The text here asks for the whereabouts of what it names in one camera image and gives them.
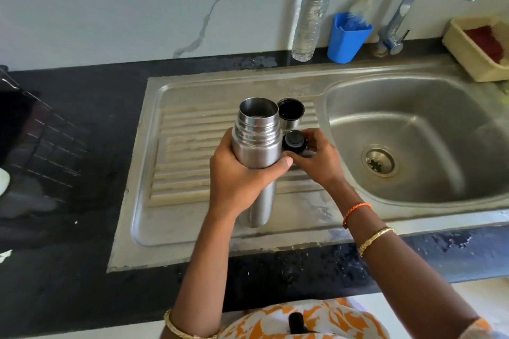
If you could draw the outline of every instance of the forearm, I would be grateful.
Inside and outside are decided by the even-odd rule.
[[[362,202],[345,182],[329,188],[343,215]],[[368,207],[348,217],[355,242],[363,244],[386,227]],[[475,311],[395,233],[386,233],[366,249],[370,274],[406,329],[415,338],[456,339],[476,318]]]
[[[209,211],[205,218],[171,313],[175,327],[201,337],[212,336],[220,328],[228,248],[235,223],[231,217],[216,214],[219,212]]]

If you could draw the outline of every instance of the stainless steel flask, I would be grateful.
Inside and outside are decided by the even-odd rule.
[[[250,169],[263,169],[281,157],[283,134],[279,125],[277,104],[267,98],[248,98],[239,106],[232,129],[232,148],[241,164]],[[276,182],[271,182],[257,199],[239,215],[239,222],[257,228],[270,218]]]

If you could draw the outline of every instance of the beige plastic basket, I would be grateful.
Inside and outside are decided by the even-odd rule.
[[[504,49],[500,64],[494,62],[464,30],[491,26],[495,38]],[[442,43],[476,82],[509,79],[509,24],[496,15],[485,17],[455,17],[445,33]]]

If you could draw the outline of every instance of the hand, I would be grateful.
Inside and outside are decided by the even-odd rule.
[[[302,135],[308,141],[308,149],[315,152],[309,158],[301,157],[293,152],[285,151],[283,155],[293,158],[293,161],[304,170],[313,181],[319,183],[327,191],[345,179],[341,169],[340,154],[330,144],[322,131],[318,128],[302,130]]]
[[[246,168],[233,154],[232,128],[229,128],[210,158],[209,212],[236,218],[252,205],[268,184],[282,176],[292,163],[290,157],[283,157],[266,169]]]

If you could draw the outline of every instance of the orange thread bracelet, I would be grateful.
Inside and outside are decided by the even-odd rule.
[[[351,207],[351,208],[348,210],[347,214],[345,214],[345,217],[343,217],[343,228],[348,229],[348,226],[347,226],[347,218],[348,218],[348,216],[350,216],[350,214],[352,214],[352,212],[353,212],[355,209],[360,208],[361,206],[368,206],[371,210],[373,209],[373,208],[371,207],[371,205],[370,205],[370,204],[368,204],[368,203],[358,203],[358,204],[355,204],[353,207]]]

